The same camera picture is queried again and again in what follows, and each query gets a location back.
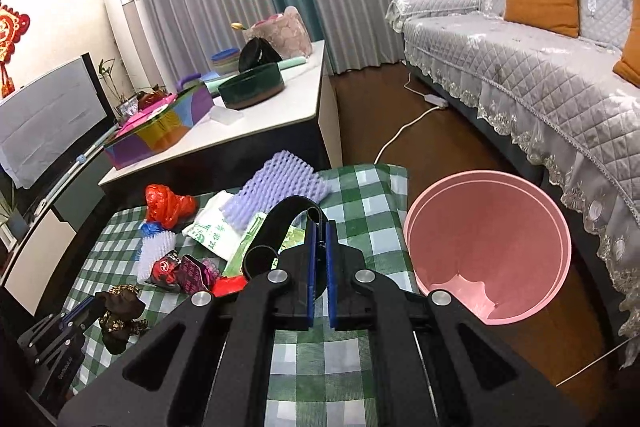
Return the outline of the green snack wrapper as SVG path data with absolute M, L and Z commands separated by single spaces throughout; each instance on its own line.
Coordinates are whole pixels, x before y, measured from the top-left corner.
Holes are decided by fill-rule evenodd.
M 250 221 L 247 229 L 245 230 L 242 239 L 240 240 L 240 245 L 238 249 L 235 251 L 235 254 L 231 258 L 231 260 L 226 264 L 224 268 L 224 272 L 222 275 L 224 277 L 238 277 L 242 275 L 242 261 L 245 257 L 245 254 L 250 248 L 250 244 L 254 241 L 255 236 L 259 232 L 259 229 L 264 224 L 267 215 L 264 212 L 258 212 Z M 283 242 L 278 249 L 278 253 L 282 253 L 285 249 L 302 245 L 304 243 L 305 231 L 301 228 L 294 227 L 294 225 L 290 225 L 288 227 L 288 231 L 286 232 Z

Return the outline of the purple foam fruit net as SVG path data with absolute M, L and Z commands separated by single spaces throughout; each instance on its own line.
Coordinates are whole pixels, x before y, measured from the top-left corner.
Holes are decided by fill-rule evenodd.
M 314 168 L 288 150 L 275 153 L 221 207 L 224 219 L 237 232 L 244 232 L 258 212 L 268 213 L 290 196 L 303 196 L 316 204 L 331 187 Z

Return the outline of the red plastic bag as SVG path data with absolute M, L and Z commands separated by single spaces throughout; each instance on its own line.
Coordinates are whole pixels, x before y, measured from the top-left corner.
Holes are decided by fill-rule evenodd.
M 216 298 L 233 295 L 242 291 L 247 279 L 243 275 L 236 277 L 218 277 L 212 287 L 212 293 Z

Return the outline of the red round snack packet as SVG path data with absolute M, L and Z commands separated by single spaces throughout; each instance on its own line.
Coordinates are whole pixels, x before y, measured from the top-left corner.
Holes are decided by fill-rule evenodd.
M 154 262 L 148 282 L 154 286 L 165 289 L 165 291 L 178 293 L 181 291 L 177 277 L 179 268 L 179 256 L 175 251 L 169 251 L 169 253 Z

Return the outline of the blue plastic bag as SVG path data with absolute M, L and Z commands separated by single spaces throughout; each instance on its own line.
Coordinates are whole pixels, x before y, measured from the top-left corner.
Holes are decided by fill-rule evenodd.
M 163 232 L 164 228 L 158 222 L 144 221 L 141 223 L 139 230 L 142 237 L 151 237 Z

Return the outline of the tv cabinet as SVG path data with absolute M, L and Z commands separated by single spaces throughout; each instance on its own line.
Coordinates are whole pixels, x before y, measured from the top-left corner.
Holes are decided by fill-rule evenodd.
M 36 202 L 25 236 L 1 263 L 1 287 L 32 317 L 68 247 L 105 200 L 99 181 L 110 164 L 103 144 L 115 130 L 106 124 L 80 139 L 89 145 L 66 161 L 61 176 Z

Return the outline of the brown gold crumpled wrapper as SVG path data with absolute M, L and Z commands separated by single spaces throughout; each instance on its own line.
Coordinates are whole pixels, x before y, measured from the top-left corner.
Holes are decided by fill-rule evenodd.
M 143 336 L 149 330 L 149 322 L 142 319 L 145 303 L 139 295 L 140 288 L 130 284 L 96 294 L 105 309 L 99 318 L 102 341 L 111 355 L 121 355 L 130 337 Z

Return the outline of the white green printed bag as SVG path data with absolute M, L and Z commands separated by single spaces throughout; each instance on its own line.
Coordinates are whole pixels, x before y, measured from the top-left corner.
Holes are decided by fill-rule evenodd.
M 241 235 L 227 222 L 221 207 L 232 199 L 232 194 L 220 191 L 213 195 L 187 225 L 182 235 L 194 239 L 208 251 L 229 262 L 241 243 Z

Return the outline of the green checkered tablecloth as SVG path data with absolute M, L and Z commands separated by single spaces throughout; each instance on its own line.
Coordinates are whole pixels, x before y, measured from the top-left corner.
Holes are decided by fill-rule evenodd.
M 402 236 L 408 172 L 384 164 L 322 172 L 331 192 L 322 200 L 340 243 L 359 249 L 369 269 L 416 289 Z M 67 294 L 63 310 L 113 286 L 133 284 L 141 242 L 143 207 L 111 213 L 90 241 L 88 257 Z M 314 304 L 306 332 L 277 332 L 268 391 L 268 426 L 374 426 L 378 422 L 368 335 L 331 329 L 328 298 Z

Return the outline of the white coffee table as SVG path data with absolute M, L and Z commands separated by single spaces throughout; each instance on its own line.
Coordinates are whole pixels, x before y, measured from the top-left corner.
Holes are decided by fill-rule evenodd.
M 316 171 L 341 167 L 340 117 L 326 43 L 314 42 L 307 63 L 285 70 L 282 77 L 282 92 L 241 109 L 243 117 L 233 124 L 219 124 L 207 115 L 176 145 L 129 167 L 111 169 L 99 186 L 108 195 L 139 205 L 150 183 L 189 195 L 238 187 L 281 150 Z

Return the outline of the crumpled orange-red plastic bag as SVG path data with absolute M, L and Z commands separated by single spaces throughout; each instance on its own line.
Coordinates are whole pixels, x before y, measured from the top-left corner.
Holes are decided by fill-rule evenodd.
M 172 230 L 180 221 L 190 218 L 198 210 L 198 201 L 190 195 L 178 195 L 167 185 L 150 184 L 144 191 L 145 220 Z

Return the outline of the clear plastic sheet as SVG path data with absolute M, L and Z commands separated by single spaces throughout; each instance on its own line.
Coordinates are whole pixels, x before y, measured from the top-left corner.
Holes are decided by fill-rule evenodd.
M 240 110 L 214 105 L 208 112 L 208 117 L 211 121 L 217 121 L 219 124 L 229 126 L 229 124 L 241 119 L 243 113 Z

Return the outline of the dark green round bowl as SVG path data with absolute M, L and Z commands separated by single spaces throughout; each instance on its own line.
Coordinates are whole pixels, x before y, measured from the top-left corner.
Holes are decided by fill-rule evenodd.
M 262 65 L 221 83 L 218 92 L 224 106 L 244 109 L 272 98 L 285 88 L 277 64 Z

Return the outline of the mint green rolled mat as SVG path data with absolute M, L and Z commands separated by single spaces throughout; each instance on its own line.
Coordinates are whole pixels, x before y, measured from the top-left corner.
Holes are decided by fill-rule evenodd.
M 277 63 L 260 65 L 229 77 L 202 78 L 201 82 L 205 84 L 211 95 L 226 98 L 253 98 L 258 94 L 279 88 L 284 83 L 282 70 L 306 63 L 306 57 L 298 56 Z

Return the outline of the colourful rainbow box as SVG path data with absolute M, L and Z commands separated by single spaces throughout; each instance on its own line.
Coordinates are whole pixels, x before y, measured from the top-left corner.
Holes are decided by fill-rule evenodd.
M 131 117 L 104 144 L 112 166 L 119 170 L 165 152 L 178 143 L 213 107 L 204 83 L 163 98 Z

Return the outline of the black round lid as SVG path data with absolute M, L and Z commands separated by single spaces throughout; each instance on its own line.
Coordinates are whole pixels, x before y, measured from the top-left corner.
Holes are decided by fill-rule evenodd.
M 250 38 L 241 50 L 238 69 L 239 72 L 266 65 L 277 64 L 282 60 L 281 55 L 264 38 Z

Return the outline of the stacked colourful bowls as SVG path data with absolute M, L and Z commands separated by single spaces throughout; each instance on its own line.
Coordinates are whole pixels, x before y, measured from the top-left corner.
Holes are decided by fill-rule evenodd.
M 230 48 L 219 51 L 210 57 L 212 71 L 219 76 L 229 75 L 239 70 L 241 50 Z

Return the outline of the pink quilted basket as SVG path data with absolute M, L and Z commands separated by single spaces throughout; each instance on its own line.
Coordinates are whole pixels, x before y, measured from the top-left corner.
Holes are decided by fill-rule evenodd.
M 242 31 L 246 41 L 263 38 L 283 60 L 296 56 L 310 57 L 312 43 L 306 25 L 295 6 L 289 5 L 282 13 L 271 15 Z

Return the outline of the red teapot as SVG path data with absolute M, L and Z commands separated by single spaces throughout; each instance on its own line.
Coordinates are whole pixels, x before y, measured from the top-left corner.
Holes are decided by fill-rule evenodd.
M 151 105 L 162 101 L 169 93 L 164 87 L 160 87 L 156 84 L 149 91 L 139 91 L 137 93 L 138 111 L 142 112 L 143 109 L 150 107 Z

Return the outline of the television with grey cover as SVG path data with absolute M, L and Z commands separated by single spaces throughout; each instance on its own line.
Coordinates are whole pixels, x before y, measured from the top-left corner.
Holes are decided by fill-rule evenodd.
M 1 168 L 32 187 L 70 147 L 115 115 L 91 56 L 82 54 L 1 101 Z

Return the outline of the small bamboo plant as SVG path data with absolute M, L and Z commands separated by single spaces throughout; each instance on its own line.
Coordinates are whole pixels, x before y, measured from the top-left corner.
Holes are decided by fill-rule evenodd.
M 105 87 L 107 87 L 108 91 L 110 91 L 114 98 L 116 98 L 115 108 L 117 114 L 119 115 L 119 118 L 124 119 L 124 106 L 128 101 L 128 96 L 126 94 L 123 94 L 122 91 L 118 89 L 117 82 L 113 78 L 114 65 L 114 58 L 108 58 L 107 60 L 104 60 L 104 58 L 102 58 L 102 60 L 99 61 L 98 74 L 103 80 Z

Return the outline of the grey quilted sofa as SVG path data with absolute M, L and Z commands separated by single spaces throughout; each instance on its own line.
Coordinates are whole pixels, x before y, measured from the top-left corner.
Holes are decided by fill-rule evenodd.
M 559 187 L 562 204 L 597 237 L 622 297 L 625 361 L 639 356 L 639 90 L 615 72 L 632 0 L 577 0 L 567 37 L 512 22 L 506 0 L 392 0 L 387 23 L 408 64 Z

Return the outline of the white standing air conditioner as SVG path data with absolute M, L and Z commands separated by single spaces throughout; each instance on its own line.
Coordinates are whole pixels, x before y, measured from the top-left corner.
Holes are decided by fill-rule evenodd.
M 107 17 L 129 80 L 136 91 L 172 91 L 169 70 L 143 0 L 104 0 Z

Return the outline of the red chinese knot decoration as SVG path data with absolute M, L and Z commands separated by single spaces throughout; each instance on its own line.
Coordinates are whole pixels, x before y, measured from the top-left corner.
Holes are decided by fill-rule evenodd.
M 0 67 L 1 67 L 1 98 L 6 98 L 15 91 L 12 78 L 6 71 L 6 65 L 11 62 L 15 46 L 21 41 L 30 26 L 30 17 L 21 14 L 6 4 L 0 9 Z

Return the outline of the orange cushion far right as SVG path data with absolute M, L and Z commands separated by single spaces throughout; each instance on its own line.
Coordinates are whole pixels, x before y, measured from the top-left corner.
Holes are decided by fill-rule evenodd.
M 613 72 L 637 88 L 640 87 L 640 0 L 632 0 L 629 34 Z

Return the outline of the purple handled cup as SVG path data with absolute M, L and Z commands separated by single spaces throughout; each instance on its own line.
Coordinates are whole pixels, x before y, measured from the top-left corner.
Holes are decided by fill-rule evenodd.
M 191 74 L 189 76 L 183 77 L 178 81 L 177 91 L 182 92 L 190 87 L 193 87 L 195 83 L 201 81 L 202 76 L 200 74 Z

